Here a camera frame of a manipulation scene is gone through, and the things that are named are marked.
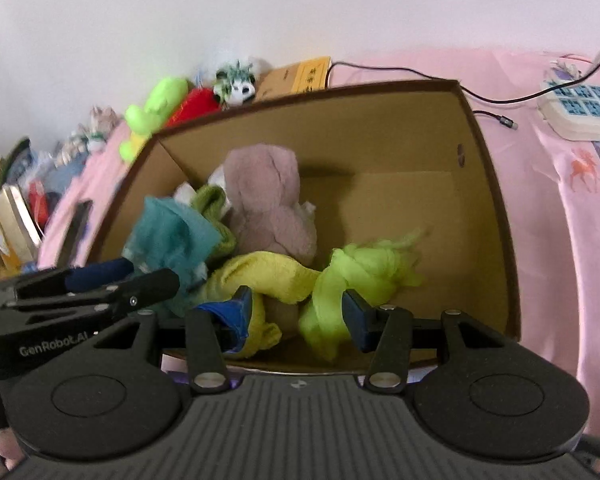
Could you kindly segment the yellow towel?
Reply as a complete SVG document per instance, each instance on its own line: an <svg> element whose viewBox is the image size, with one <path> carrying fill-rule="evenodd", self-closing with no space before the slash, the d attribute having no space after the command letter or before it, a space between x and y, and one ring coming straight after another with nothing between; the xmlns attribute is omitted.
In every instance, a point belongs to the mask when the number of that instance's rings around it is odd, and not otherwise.
<svg viewBox="0 0 600 480"><path fill-rule="evenodd" d="M320 272L276 252L250 252L228 260L194 295L195 304L225 301L240 286L253 293L248 337L230 351L232 360L245 360L298 335L300 304L311 295Z"/></svg>

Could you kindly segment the white power strip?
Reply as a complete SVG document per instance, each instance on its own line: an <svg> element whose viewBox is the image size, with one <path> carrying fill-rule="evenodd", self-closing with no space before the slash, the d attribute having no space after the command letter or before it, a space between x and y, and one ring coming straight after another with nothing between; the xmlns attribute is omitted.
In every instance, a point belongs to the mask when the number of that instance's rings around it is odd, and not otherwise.
<svg viewBox="0 0 600 480"><path fill-rule="evenodd" d="M539 111L558 136L573 142L600 142L600 84L558 89L562 80L544 80L550 89L538 99Z"/></svg>

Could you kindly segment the black white panda plush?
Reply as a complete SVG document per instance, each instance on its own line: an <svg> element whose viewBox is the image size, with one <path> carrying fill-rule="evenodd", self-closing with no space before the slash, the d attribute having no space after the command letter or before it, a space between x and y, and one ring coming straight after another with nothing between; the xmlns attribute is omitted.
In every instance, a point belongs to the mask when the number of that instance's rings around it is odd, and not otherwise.
<svg viewBox="0 0 600 480"><path fill-rule="evenodd" d="M215 73L212 87L215 101L222 107L240 107L256 97L256 77L251 64L227 64Z"/></svg>

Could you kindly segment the red plush toy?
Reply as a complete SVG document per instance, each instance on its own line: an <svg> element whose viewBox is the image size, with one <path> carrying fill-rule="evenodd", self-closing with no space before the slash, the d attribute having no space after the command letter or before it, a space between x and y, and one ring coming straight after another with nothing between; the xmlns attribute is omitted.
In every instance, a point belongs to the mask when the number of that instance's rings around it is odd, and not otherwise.
<svg viewBox="0 0 600 480"><path fill-rule="evenodd" d="M220 110L221 105L211 89L197 88L189 92L178 109L164 124L164 128L185 124Z"/></svg>

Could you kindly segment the neon green plush toy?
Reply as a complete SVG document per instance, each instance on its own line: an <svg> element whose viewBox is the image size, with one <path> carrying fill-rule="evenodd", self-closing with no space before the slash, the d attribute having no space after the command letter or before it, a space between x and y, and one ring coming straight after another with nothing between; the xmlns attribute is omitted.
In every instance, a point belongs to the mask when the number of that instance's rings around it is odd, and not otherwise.
<svg viewBox="0 0 600 480"><path fill-rule="evenodd" d="M124 162L134 162L152 135L162 128L182 104L188 88L185 78L166 77L152 88L143 106L128 106L124 120L130 128L130 134L119 148Z"/></svg>

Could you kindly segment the stack of books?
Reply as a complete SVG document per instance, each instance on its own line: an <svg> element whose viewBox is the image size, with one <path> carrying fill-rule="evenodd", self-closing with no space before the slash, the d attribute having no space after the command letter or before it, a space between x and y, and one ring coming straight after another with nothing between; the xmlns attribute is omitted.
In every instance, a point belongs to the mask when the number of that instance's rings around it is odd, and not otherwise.
<svg viewBox="0 0 600 480"><path fill-rule="evenodd" d="M29 202L30 185L45 169L26 136L0 155L0 259L10 272L35 266L43 232Z"/></svg>

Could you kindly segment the lime green cloth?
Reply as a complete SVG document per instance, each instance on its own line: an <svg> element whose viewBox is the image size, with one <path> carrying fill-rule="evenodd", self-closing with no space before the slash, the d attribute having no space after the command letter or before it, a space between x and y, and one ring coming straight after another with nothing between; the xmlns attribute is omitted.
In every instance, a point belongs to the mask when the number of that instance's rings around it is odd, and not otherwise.
<svg viewBox="0 0 600 480"><path fill-rule="evenodd" d="M416 245L421 238L422 231L416 230L397 240L347 244L332 252L299 318L300 334L314 356L335 361L340 344L351 339L341 313L346 290L355 290L377 308L389 302L399 289L422 284L422 276L416 271Z"/></svg>

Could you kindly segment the yellow cardboard box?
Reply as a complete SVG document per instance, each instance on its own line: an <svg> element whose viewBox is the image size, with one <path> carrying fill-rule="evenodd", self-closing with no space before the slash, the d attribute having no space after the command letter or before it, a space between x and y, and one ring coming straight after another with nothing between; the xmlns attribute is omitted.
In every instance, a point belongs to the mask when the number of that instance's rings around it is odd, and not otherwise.
<svg viewBox="0 0 600 480"><path fill-rule="evenodd" d="M282 96L324 90L326 74L331 65L332 59L329 56L321 56L274 68L261 78L257 86L256 101L274 100Z"/></svg>

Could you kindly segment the teal cloth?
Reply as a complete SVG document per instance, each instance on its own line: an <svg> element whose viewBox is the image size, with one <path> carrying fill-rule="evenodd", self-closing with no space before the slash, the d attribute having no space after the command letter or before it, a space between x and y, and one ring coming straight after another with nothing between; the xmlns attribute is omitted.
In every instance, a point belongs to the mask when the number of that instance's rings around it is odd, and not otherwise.
<svg viewBox="0 0 600 480"><path fill-rule="evenodd" d="M172 197L147 196L122 257L131 261L137 272L169 269L178 276L180 288L175 297L157 309L182 318L192 305L190 291L206 280L207 261L221 242L220 232L191 206Z"/></svg>

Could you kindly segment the pink plush toy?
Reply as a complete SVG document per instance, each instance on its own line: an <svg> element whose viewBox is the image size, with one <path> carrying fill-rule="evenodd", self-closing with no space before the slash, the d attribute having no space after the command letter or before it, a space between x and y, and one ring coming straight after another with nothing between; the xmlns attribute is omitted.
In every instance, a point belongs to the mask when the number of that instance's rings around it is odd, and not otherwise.
<svg viewBox="0 0 600 480"><path fill-rule="evenodd" d="M296 154L278 145L249 145L230 151L223 169L238 255L277 252L310 266L317 234L313 212L300 204Z"/></svg>

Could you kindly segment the olive green cloth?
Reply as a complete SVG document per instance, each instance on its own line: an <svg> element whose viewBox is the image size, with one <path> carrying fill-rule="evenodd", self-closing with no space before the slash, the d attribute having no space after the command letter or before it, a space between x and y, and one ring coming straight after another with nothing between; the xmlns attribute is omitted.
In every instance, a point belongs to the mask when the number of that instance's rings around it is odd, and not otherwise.
<svg viewBox="0 0 600 480"><path fill-rule="evenodd" d="M193 210L199 212L219 233L220 240L212 250L208 262L229 257L235 250L236 237L223 222L226 193L219 185L205 184L190 201Z"/></svg>

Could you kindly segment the pink floral bedsheet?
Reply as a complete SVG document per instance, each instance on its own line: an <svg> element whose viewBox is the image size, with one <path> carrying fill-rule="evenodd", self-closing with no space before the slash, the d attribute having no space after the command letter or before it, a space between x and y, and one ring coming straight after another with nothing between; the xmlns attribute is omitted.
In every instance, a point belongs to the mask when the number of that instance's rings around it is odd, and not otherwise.
<svg viewBox="0 0 600 480"><path fill-rule="evenodd" d="M486 136L512 227L521 296L521 341L576 375L591 401L588 432L600 437L600 144L562 140L532 103L494 122L491 101L526 96L555 62L587 68L573 50L420 48L354 58L335 86L402 79L412 70L456 79Z"/></svg>

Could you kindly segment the brown cardboard box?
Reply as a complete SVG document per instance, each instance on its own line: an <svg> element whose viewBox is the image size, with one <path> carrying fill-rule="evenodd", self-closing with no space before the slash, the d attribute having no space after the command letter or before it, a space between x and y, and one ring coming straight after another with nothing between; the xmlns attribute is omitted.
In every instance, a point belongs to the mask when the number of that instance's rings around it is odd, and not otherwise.
<svg viewBox="0 0 600 480"><path fill-rule="evenodd" d="M295 94L214 113L156 134L118 186L88 260L117 258L147 196L204 183L234 148L297 155L301 197L316 208L315 262L350 243L422 231L424 281L394 303L418 318L468 313L520 335L512 236L474 114L455 81L406 80Z"/></svg>

